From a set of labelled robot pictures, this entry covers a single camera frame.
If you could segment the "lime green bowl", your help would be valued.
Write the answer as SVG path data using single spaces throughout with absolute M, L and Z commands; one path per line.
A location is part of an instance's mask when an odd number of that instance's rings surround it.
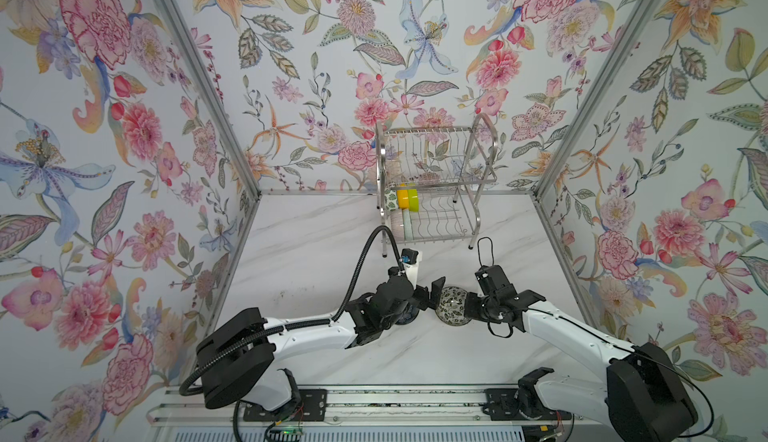
M 408 189 L 408 210 L 411 212 L 418 212 L 420 208 L 419 195 L 417 189 Z

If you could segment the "dark blue flower bowl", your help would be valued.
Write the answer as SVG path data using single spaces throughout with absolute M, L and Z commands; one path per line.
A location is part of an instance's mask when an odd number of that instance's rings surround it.
M 416 320 L 420 313 L 417 307 L 410 307 L 403 312 L 403 314 L 396 321 L 397 325 L 408 325 Z

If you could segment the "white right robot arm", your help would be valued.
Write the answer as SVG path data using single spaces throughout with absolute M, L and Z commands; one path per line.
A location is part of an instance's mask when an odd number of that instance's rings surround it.
M 642 346 L 604 334 L 558 309 L 544 296 L 518 291 L 498 265 L 481 266 L 481 291 L 466 297 L 466 318 L 487 327 L 535 336 L 576 362 L 593 382 L 535 369 L 517 382 L 508 407 L 530 419 L 564 411 L 612 428 L 624 441 L 673 441 L 690 437 L 699 421 L 685 388 L 688 378 L 674 369 L 658 346 Z

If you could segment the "pink striped ceramic bowl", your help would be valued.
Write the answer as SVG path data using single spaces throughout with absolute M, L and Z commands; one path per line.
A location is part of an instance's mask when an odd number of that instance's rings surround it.
M 390 229 L 397 242 L 405 240 L 405 224 L 401 209 L 389 212 Z

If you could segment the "pale celadon bowl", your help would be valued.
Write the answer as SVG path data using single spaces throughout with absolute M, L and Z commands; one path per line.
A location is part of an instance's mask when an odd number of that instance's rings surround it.
M 401 215 L 403 218 L 403 234 L 406 241 L 414 240 L 413 222 L 411 217 L 411 211 L 409 209 L 402 209 Z

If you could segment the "black white speckled bowl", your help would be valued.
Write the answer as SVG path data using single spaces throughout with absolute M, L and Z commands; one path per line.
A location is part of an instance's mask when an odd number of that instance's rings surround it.
M 469 293 L 461 287 L 445 286 L 435 309 L 438 319 L 452 327 L 469 324 L 471 319 L 465 315 L 468 295 Z

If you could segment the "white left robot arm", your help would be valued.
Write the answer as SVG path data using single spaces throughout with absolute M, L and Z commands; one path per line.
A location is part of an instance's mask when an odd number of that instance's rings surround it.
M 208 409 L 243 401 L 276 412 L 300 399 L 295 378 L 282 361 L 372 343 L 403 317 L 434 309 L 445 282 L 440 277 L 424 287 L 392 275 L 374 293 L 348 302 L 337 319 L 267 319 L 257 307 L 245 309 L 197 345 L 195 369 L 178 393 L 201 394 Z

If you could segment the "green leaf pattern bowl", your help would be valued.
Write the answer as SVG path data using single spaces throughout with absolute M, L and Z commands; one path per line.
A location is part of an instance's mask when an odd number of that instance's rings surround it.
M 388 211 L 399 209 L 398 195 L 396 190 L 387 189 L 384 193 L 384 207 Z

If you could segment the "yellow bowl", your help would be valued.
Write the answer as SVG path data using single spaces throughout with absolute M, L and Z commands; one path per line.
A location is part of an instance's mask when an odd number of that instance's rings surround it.
M 410 209 L 410 195 L 409 190 L 400 188 L 396 190 L 398 208 L 401 210 Z

